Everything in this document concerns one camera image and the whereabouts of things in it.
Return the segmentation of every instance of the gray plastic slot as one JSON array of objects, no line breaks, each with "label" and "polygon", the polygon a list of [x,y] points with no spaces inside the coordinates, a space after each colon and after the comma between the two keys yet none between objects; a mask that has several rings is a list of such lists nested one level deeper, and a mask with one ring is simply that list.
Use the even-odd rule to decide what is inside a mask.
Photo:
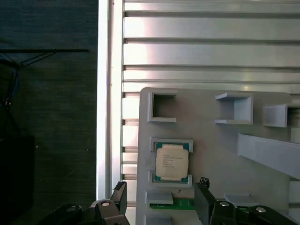
[{"label": "gray plastic slot", "polygon": [[172,90],[150,91],[148,97],[148,122],[171,122],[176,123],[176,118],[160,117],[157,114],[158,105],[155,98],[175,98],[177,92]]},{"label": "gray plastic slot", "polygon": [[221,119],[215,123],[253,124],[253,96],[245,93],[224,93],[216,95],[221,104]]},{"label": "gray plastic slot", "polygon": [[300,127],[300,105],[282,104],[264,107],[264,125],[278,128]]}]

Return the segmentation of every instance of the green circuit board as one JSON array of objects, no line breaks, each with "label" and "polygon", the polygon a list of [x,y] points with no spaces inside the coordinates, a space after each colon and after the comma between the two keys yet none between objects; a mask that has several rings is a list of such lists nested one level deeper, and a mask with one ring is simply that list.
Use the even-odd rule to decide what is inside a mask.
[{"label": "green circuit board", "polygon": [[193,199],[174,198],[173,205],[151,204],[153,210],[194,210]]}]

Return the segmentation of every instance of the dark fabric background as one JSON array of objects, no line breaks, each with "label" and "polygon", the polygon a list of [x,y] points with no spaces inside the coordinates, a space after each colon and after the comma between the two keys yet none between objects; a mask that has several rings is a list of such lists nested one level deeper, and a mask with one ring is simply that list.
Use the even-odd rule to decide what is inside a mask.
[{"label": "dark fabric background", "polygon": [[[11,109],[23,133],[36,138],[35,188],[33,208],[13,224],[35,224],[62,204],[86,208],[96,198],[97,43],[97,0],[0,1],[1,49],[90,50],[56,54],[20,72]],[[9,74],[0,65],[0,76]],[[0,80],[2,94],[4,86]]]}]

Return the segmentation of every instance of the gray plastic tab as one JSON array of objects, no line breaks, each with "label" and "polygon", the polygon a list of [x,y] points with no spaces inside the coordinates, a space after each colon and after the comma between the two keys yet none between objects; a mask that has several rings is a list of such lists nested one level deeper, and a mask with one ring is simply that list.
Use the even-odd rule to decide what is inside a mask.
[{"label": "gray plastic tab", "polygon": [[251,198],[250,193],[224,193],[224,198],[226,201],[232,203],[235,207],[252,207],[255,205],[259,205],[257,201]]},{"label": "gray plastic tab", "polygon": [[170,191],[156,190],[146,191],[146,204],[173,205],[173,197]]},{"label": "gray plastic tab", "polygon": [[239,134],[238,155],[300,179],[300,144]]},{"label": "gray plastic tab", "polygon": [[299,104],[267,105],[264,107],[263,116],[264,125],[268,127],[300,127]]},{"label": "gray plastic tab", "polygon": [[247,93],[224,93],[216,95],[221,104],[221,119],[215,123],[253,124],[253,96]]}]

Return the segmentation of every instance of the gray bracket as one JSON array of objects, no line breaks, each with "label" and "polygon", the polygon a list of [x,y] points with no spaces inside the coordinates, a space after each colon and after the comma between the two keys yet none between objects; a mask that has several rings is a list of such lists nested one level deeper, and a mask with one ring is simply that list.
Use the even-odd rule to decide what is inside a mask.
[{"label": "gray bracket", "polygon": [[264,125],[279,128],[300,127],[300,105],[266,105],[263,108]]},{"label": "gray bracket", "polygon": [[247,93],[224,93],[216,95],[221,103],[221,117],[215,123],[223,124],[253,124],[253,95]]},{"label": "gray bracket", "polygon": [[238,155],[300,179],[300,144],[239,134]]},{"label": "gray bracket", "polygon": [[177,91],[174,90],[157,90],[149,91],[148,93],[148,122],[171,122],[176,123],[176,118],[168,117],[154,117],[154,98],[159,96],[172,97],[174,98],[177,95]]}]

